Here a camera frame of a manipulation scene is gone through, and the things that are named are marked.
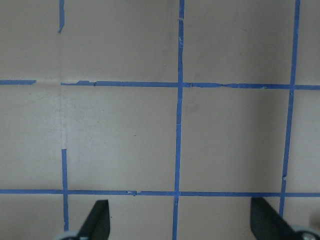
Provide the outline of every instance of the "white floor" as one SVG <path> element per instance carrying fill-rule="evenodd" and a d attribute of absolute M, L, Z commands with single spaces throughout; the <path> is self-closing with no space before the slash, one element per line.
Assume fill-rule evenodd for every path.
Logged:
<path fill-rule="evenodd" d="M 250 196 L 320 231 L 320 1 L 300 5 L 295 83 L 315 86 L 284 178 L 295 1 L 180 1 L 67 0 L 61 33 L 58 0 L 0 2 L 0 239 L 77 231 L 99 199 L 110 240 L 254 239 Z"/>

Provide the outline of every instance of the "blue tape line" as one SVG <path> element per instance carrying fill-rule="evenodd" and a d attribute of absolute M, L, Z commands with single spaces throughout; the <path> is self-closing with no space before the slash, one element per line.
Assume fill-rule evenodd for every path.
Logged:
<path fill-rule="evenodd" d="M 320 90 L 320 85 L 295 85 L 296 90 Z"/>
<path fill-rule="evenodd" d="M 181 161 L 181 121 L 184 90 L 184 18 L 185 0 L 179 1 L 179 34 L 178 34 L 178 89 L 176 104 L 176 139 L 175 139 L 175 173 L 174 173 L 174 204 L 172 220 L 172 240 L 177 240 L 178 208 L 180 196 L 180 161 Z"/>
<path fill-rule="evenodd" d="M 289 84 L 253 84 L 253 83 L 229 83 L 221 84 L 215 82 L 185 82 L 185 88 L 233 88 L 233 89 L 290 89 Z"/>
<path fill-rule="evenodd" d="M 320 198 L 320 192 L 286 192 L 286 198 Z"/>
<path fill-rule="evenodd" d="M 0 85 L 32 85 L 36 80 L 0 80 Z"/>
<path fill-rule="evenodd" d="M 297 55 L 298 55 L 299 15 L 300 15 L 300 0 L 296 0 L 295 8 L 294 8 L 294 28 L 293 28 L 290 93 L 289 93 L 288 114 L 287 114 L 286 131 L 285 131 L 285 146 L 284 146 L 282 180 L 281 180 L 281 196 L 280 196 L 280 205 L 279 205 L 279 214 L 282 217 L 285 211 L 285 199 L 286 199 L 285 193 L 286 193 L 286 186 L 287 186 L 292 116 L 294 111 L 294 99 L 295 99 L 295 88 L 296 88 L 295 83 L 296 83 Z"/>
<path fill-rule="evenodd" d="M 188 197 L 280 197 L 279 192 L 210 192 L 210 191 L 182 191 L 181 196 Z"/>
<path fill-rule="evenodd" d="M 176 196 L 174 191 L 125 191 L 125 190 L 68 190 L 68 195 L 127 195 L 127 196 L 171 196 L 171 197 L 256 197 L 272 198 L 280 197 L 281 192 L 214 192 L 214 191 L 181 191 Z M 60 194 L 59 189 L 0 189 L 0 194 Z M 320 198 L 320 192 L 286 192 L 286 198 Z"/>
<path fill-rule="evenodd" d="M 77 83 L 64 83 L 63 86 L 108 86 L 108 87 L 155 87 L 177 88 L 177 82 L 141 82 L 141 81 L 78 81 Z"/>
<path fill-rule="evenodd" d="M 60 34 L 65 25 L 65 0 L 59 0 L 59 31 Z"/>
<path fill-rule="evenodd" d="M 69 210 L 68 210 L 68 169 L 67 169 L 67 149 L 61 150 L 62 155 L 62 188 L 63 188 L 63 220 L 64 231 L 69 230 Z"/>
<path fill-rule="evenodd" d="M 180 73 L 179 79 L 183 79 L 183 73 Z M 30 83 L 14 83 L 6 84 L 28 84 L 31 85 L 36 81 Z M 142 82 L 142 81 L 78 81 L 76 83 L 61 83 L 62 86 L 107 86 L 107 87 L 154 87 L 154 88 L 178 88 L 178 82 Z M 229 83 L 221 84 L 215 82 L 182 82 L 183 88 L 233 88 L 233 89 L 291 89 L 290 84 L 255 84 L 255 83 Z M 296 90 L 320 90 L 320 85 L 295 85 Z"/>
<path fill-rule="evenodd" d="M 55 189 L 0 189 L 0 194 L 63 194 Z"/>
<path fill-rule="evenodd" d="M 178 234 L 178 208 L 179 196 L 175 196 L 173 202 L 172 240 L 176 240 Z"/>

